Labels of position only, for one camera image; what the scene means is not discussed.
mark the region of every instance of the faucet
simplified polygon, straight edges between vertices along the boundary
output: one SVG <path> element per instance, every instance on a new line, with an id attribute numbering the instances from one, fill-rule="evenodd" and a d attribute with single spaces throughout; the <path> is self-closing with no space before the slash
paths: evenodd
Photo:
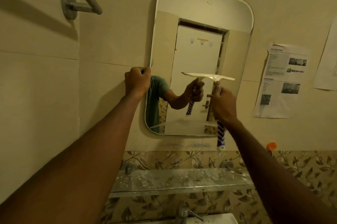
<path id="1" fill-rule="evenodd" d="M 202 222 L 204 221 L 202 217 L 200 217 L 198 214 L 192 212 L 189 209 L 188 202 L 180 201 L 177 208 L 176 224 L 186 224 L 189 213 L 192 214 L 194 217 L 198 218 L 199 220 L 201 220 Z"/>

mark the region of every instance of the photo on paper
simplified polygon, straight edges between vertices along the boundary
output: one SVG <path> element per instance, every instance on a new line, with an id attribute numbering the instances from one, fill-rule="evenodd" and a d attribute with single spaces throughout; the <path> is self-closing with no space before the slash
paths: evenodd
<path id="1" fill-rule="evenodd" d="M 291 57 L 289 59 L 289 65 L 300 65 L 300 66 L 306 66 L 307 60 L 306 59 L 299 59 L 299 58 L 293 58 Z"/>
<path id="2" fill-rule="evenodd" d="M 269 105 L 270 97 L 272 95 L 262 95 L 260 105 Z"/>
<path id="3" fill-rule="evenodd" d="M 296 83 L 283 83 L 282 91 L 283 94 L 298 94 L 301 84 Z"/>

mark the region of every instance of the paper notice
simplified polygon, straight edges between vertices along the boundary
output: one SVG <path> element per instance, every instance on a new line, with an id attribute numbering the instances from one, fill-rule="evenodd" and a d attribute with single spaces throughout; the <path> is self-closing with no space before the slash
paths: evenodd
<path id="1" fill-rule="evenodd" d="M 337 90 L 337 17 L 330 27 L 322 58 L 317 69 L 314 87 Z"/>
<path id="2" fill-rule="evenodd" d="M 304 47 L 273 44 L 268 53 L 254 117 L 290 118 L 306 77 L 309 52 Z"/>

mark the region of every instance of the fist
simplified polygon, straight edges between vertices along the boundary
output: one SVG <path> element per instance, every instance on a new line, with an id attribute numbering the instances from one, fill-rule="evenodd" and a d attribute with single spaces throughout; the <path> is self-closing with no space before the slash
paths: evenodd
<path id="1" fill-rule="evenodd" d="M 133 67 L 124 74 L 125 95 L 141 99 L 148 91 L 151 80 L 151 68 Z"/>
<path id="2" fill-rule="evenodd" d="M 187 85 L 184 92 L 185 96 L 189 99 L 189 101 L 200 102 L 204 97 L 204 85 L 205 83 L 203 81 L 199 81 L 198 78 L 196 78 Z"/>
<path id="3" fill-rule="evenodd" d="M 237 119 L 236 98 L 230 90 L 221 87 L 219 81 L 215 83 L 211 107 L 214 117 L 224 126 Z"/>

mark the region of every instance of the white door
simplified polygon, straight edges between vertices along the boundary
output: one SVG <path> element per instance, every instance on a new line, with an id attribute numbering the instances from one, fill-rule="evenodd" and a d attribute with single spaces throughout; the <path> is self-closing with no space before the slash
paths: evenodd
<path id="1" fill-rule="evenodd" d="M 222 34 L 207 32 L 187 26 L 178 26 L 176 50 L 174 53 L 171 90 L 176 95 L 181 95 L 186 86 L 191 83 L 193 77 L 183 75 L 185 73 L 208 73 L 215 74 L 218 62 Z M 178 119 L 190 119 L 206 121 L 207 112 L 206 95 L 212 93 L 213 81 L 208 78 L 203 79 L 204 98 L 201 102 L 194 103 L 192 114 L 186 116 L 187 108 L 174 110 L 168 105 L 166 122 L 173 122 Z M 205 126 L 190 122 L 189 125 L 178 123 L 166 124 L 165 134 L 171 135 L 200 135 L 204 134 Z"/>

